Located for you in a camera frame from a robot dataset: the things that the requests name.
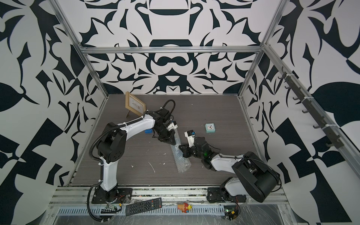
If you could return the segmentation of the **blue tape dispenser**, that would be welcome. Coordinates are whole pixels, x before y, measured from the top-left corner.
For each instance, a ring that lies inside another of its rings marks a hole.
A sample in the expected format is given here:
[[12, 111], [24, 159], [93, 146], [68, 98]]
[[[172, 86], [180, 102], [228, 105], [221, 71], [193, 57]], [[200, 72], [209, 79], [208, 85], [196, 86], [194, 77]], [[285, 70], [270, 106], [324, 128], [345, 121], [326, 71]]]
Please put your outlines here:
[[147, 129], [147, 130], [145, 130], [144, 131], [146, 134], [151, 134], [151, 133], [153, 133], [153, 130], [152, 129]]

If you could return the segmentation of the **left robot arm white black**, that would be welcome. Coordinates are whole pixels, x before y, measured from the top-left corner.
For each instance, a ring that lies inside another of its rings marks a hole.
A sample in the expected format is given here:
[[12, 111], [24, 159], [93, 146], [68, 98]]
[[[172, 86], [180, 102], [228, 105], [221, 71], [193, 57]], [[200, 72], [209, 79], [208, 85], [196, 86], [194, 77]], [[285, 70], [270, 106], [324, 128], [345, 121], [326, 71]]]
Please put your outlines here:
[[117, 187], [117, 166], [123, 156], [126, 141], [145, 130], [152, 129], [160, 142], [175, 146], [175, 129], [172, 111], [160, 108], [146, 111], [141, 117], [120, 124], [107, 124], [103, 133], [94, 141], [89, 156], [101, 166], [100, 187], [106, 192]]

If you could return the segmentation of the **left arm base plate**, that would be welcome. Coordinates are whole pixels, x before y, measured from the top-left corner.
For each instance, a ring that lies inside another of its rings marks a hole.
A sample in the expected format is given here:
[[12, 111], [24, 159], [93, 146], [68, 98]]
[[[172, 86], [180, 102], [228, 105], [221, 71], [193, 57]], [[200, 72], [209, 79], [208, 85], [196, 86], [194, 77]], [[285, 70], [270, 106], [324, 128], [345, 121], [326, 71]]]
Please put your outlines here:
[[105, 191], [101, 187], [96, 187], [92, 197], [92, 204], [105, 203], [129, 203], [132, 198], [132, 188], [113, 188], [110, 191]]

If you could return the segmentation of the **clear bubble wrap sheet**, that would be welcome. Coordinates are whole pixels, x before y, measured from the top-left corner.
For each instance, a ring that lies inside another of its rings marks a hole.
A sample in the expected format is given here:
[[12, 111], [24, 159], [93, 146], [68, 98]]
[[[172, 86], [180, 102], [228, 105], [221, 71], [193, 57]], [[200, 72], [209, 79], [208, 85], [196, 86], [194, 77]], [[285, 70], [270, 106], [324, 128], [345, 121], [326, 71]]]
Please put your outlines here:
[[183, 152], [180, 150], [181, 140], [177, 129], [174, 130], [175, 145], [172, 145], [172, 153], [174, 156], [175, 164], [179, 173], [186, 172], [191, 167], [191, 162], [188, 158], [183, 157]]

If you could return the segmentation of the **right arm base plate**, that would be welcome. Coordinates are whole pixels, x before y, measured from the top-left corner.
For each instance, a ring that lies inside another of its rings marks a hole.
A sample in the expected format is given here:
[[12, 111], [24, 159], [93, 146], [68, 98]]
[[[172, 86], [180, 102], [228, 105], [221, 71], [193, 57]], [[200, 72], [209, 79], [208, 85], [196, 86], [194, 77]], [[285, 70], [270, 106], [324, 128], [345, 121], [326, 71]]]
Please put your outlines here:
[[207, 201], [210, 203], [245, 203], [247, 197], [245, 195], [230, 195], [225, 188], [209, 187], [207, 188]]

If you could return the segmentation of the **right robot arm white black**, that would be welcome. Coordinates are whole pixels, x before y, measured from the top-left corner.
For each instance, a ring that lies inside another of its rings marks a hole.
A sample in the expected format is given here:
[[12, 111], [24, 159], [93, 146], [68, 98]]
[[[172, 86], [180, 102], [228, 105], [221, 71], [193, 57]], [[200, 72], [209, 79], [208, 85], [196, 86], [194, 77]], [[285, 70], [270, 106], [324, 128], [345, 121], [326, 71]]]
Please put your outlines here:
[[253, 152], [238, 156], [214, 152], [214, 147], [204, 137], [191, 137], [188, 144], [180, 145], [179, 149], [185, 158], [200, 159], [208, 170], [235, 175], [226, 179], [219, 187], [208, 188], [207, 201], [210, 203], [243, 203], [246, 196], [262, 203], [277, 185], [281, 185], [280, 175]]

